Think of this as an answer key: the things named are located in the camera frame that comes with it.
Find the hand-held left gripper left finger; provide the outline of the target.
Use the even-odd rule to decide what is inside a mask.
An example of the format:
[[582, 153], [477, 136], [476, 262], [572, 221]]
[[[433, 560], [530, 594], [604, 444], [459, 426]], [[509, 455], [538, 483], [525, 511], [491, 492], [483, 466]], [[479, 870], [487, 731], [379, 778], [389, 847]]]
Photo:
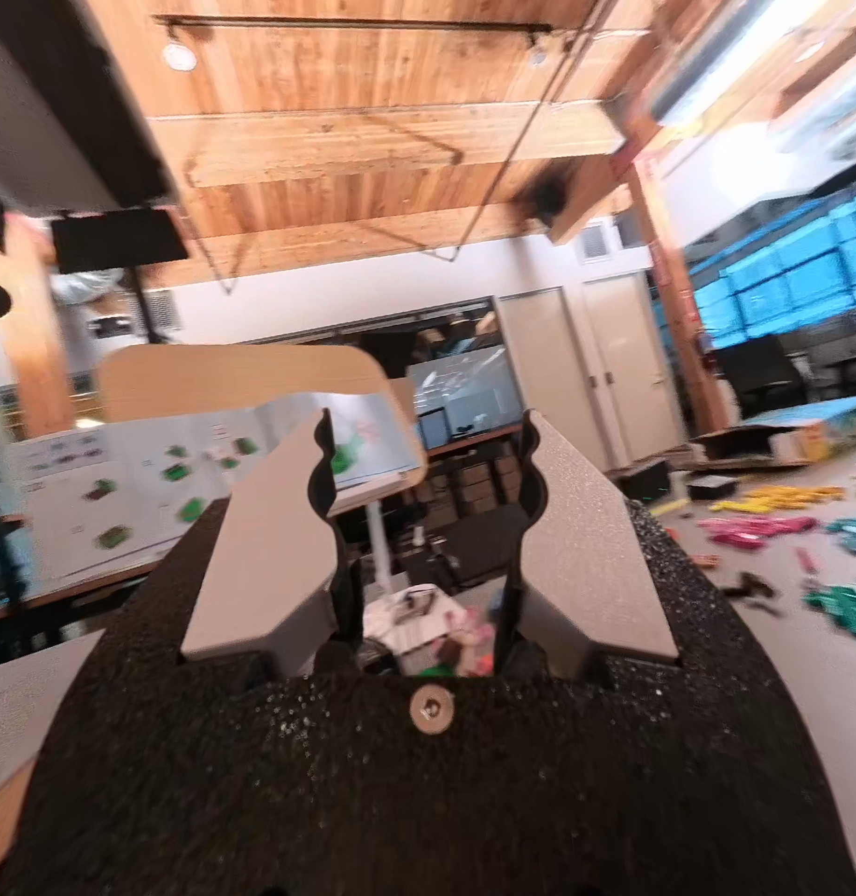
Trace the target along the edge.
[[328, 409], [234, 486], [182, 640], [188, 661], [266, 655], [282, 678], [328, 642], [356, 652], [364, 601], [330, 512], [337, 498]]

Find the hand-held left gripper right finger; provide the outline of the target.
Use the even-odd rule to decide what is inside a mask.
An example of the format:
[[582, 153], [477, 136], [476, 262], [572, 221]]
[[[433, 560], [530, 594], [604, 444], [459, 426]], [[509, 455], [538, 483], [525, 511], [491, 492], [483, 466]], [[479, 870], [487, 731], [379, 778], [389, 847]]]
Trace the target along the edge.
[[523, 417], [517, 536], [493, 674], [581, 678], [599, 656], [674, 666], [680, 652], [623, 494], [537, 409]]

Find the open lego instruction booklet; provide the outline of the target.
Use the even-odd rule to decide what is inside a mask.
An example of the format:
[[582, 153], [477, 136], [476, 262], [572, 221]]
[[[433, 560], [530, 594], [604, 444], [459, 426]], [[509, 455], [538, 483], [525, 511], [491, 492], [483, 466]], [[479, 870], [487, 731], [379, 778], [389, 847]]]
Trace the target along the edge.
[[310, 414], [328, 410], [340, 494], [420, 458], [383, 393], [297, 392], [256, 407], [79, 428], [10, 449], [43, 590], [169, 548]]

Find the pile of pink lego pieces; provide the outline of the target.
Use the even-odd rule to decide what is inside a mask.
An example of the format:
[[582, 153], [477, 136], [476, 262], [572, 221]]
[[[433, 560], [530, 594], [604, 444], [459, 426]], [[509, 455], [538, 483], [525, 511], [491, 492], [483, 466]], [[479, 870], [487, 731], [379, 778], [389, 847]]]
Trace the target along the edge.
[[697, 523], [708, 540], [744, 551], [761, 550], [770, 540], [783, 535], [812, 532], [820, 522], [813, 516], [764, 517], [751, 519], [705, 519]]

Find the pile of yellow lego pieces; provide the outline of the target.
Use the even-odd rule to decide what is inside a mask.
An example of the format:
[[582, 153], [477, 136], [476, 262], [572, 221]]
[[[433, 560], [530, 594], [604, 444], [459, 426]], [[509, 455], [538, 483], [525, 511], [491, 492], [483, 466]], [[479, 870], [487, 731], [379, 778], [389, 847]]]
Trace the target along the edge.
[[815, 505], [844, 501], [848, 489], [838, 486], [793, 487], [763, 486], [737, 497], [714, 501], [709, 509], [714, 513], [737, 512], [765, 515], [775, 511], [800, 511]]

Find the pile of dark green lego pieces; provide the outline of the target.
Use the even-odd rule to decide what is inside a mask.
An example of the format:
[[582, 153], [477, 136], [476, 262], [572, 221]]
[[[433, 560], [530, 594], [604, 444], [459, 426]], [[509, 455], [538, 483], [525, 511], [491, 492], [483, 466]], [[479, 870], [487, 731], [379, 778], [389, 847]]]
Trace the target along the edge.
[[804, 587], [803, 602], [856, 638], [856, 581], [849, 585], [824, 585], [812, 580]]

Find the stack of brown cardboard boxes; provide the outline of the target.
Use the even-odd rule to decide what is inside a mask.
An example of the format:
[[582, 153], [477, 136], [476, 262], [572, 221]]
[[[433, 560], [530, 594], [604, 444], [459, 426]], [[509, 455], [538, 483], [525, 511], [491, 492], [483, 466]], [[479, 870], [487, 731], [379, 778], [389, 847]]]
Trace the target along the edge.
[[428, 530], [516, 504], [521, 465], [512, 454], [480, 456], [472, 453], [441, 459], [429, 465], [415, 494]]

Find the small black tray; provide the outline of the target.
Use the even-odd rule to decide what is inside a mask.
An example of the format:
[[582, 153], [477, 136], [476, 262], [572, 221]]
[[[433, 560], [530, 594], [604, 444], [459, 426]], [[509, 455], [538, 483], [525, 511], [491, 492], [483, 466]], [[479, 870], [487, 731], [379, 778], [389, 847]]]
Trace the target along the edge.
[[685, 490], [692, 502], [717, 502], [734, 496], [740, 486], [741, 479], [737, 476], [706, 474], [691, 478]]

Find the light wooden book stand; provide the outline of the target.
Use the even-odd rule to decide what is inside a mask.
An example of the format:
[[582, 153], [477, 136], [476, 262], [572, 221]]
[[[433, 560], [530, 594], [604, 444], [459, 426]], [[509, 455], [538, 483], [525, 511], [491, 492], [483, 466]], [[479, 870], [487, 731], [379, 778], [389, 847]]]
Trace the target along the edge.
[[415, 469], [379, 493], [419, 485], [428, 461], [380, 364], [350, 346], [270, 344], [139, 344], [110, 353], [95, 371], [111, 423], [243, 409], [298, 392], [384, 394], [414, 450]]

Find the beige door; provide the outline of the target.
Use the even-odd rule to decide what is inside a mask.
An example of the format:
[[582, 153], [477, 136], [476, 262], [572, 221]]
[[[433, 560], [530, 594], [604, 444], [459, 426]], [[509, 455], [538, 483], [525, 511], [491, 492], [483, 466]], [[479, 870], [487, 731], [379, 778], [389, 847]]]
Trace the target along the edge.
[[566, 295], [551, 287], [493, 301], [525, 408], [536, 409], [603, 472], [612, 444]]
[[681, 446], [686, 428], [645, 274], [591, 281], [584, 302], [630, 462]]

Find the open cardboard box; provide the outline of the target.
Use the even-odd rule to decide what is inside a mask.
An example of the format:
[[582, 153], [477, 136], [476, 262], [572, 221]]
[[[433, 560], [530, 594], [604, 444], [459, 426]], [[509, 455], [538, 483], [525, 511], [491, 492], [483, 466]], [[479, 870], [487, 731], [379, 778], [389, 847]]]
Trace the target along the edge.
[[820, 421], [731, 427], [693, 439], [687, 448], [690, 468], [708, 472], [802, 468], [832, 454]]

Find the glass office partition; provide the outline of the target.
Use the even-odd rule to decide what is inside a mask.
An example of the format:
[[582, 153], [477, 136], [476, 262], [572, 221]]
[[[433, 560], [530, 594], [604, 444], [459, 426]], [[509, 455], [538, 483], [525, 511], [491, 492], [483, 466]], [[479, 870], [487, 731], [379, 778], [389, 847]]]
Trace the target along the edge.
[[404, 380], [426, 450], [519, 423], [522, 402], [489, 297], [342, 325], [323, 344], [364, 351]]

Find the black ceiling track light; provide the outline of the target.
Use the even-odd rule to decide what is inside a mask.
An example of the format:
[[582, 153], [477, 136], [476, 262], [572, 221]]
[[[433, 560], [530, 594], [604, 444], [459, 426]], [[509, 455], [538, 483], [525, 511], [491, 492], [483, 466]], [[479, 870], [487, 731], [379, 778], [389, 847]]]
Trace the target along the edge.
[[376, 18], [318, 18], [228, 14], [150, 14], [149, 21], [170, 33], [176, 29], [363, 31], [445, 35], [516, 35], [533, 48], [540, 38], [553, 35], [549, 23], [530, 21], [452, 21]]

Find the wooden support post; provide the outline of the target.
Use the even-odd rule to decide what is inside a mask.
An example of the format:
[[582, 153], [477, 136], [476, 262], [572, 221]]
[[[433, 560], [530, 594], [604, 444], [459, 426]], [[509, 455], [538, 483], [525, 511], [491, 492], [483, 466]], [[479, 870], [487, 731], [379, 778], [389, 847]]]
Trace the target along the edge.
[[729, 423], [723, 392], [702, 349], [702, 320], [653, 160], [637, 157], [626, 172], [626, 183], [650, 251], [696, 427], [701, 434], [723, 430]]

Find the white wall air vent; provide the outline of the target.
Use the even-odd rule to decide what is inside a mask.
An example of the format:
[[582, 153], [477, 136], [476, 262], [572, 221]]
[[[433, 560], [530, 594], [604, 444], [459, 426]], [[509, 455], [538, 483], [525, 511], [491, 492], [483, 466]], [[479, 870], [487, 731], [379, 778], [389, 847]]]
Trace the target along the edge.
[[607, 218], [594, 219], [580, 230], [578, 249], [582, 263], [601, 263], [611, 257], [613, 243], [610, 230]]

